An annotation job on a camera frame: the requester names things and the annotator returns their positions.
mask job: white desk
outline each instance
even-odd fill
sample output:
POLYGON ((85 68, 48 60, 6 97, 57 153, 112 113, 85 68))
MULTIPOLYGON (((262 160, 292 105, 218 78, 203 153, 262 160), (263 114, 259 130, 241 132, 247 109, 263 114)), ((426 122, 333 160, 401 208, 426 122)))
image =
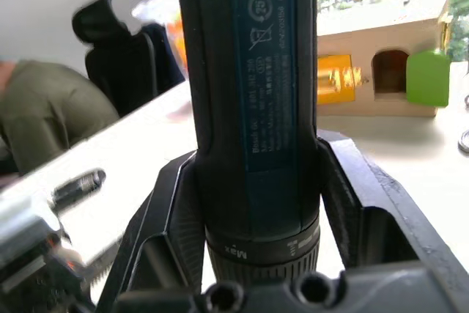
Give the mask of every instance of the white desk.
MULTIPOLYGON (((337 130, 356 144, 408 190, 460 262, 469 268, 469 160, 457 141, 469 128, 461 80, 464 64, 451 73, 451 104, 435 119, 320 117, 319 128, 337 130)), ((100 193, 67 211, 62 222, 85 260, 117 239, 171 159, 196 149, 188 83, 184 83, 79 144, 1 194, 48 194, 57 185, 100 167, 108 178, 100 193)), ((322 209, 318 270, 336 276, 343 268, 322 209)), ((203 287, 215 281, 204 267, 203 287)))

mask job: green block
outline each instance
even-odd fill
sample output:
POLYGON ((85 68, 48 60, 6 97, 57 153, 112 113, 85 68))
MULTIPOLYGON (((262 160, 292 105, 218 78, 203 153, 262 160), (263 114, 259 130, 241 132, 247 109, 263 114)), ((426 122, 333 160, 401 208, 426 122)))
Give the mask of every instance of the green block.
POLYGON ((407 58, 407 100, 426 106, 447 106, 451 60, 439 51, 407 58))

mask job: cardboard house model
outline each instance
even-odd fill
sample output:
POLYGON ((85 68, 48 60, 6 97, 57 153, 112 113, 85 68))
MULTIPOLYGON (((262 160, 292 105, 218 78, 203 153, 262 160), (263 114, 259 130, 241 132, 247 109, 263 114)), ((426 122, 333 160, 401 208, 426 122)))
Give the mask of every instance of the cardboard house model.
POLYGON ((448 0, 318 17, 318 114, 433 117, 448 105, 448 0))

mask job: blue label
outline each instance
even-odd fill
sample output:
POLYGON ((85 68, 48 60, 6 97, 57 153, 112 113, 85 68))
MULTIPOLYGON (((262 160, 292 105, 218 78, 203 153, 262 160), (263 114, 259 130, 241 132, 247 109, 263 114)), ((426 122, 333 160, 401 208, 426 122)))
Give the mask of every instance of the blue label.
POLYGON ((295 162, 295 0, 234 0, 249 172, 295 162))

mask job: green jacket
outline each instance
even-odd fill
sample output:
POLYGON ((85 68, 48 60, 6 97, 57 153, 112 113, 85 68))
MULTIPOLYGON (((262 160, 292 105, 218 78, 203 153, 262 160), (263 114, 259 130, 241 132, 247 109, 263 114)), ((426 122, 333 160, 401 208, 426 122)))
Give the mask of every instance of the green jacket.
POLYGON ((90 80, 58 64, 19 62, 0 100, 0 134, 21 174, 118 119, 90 80))

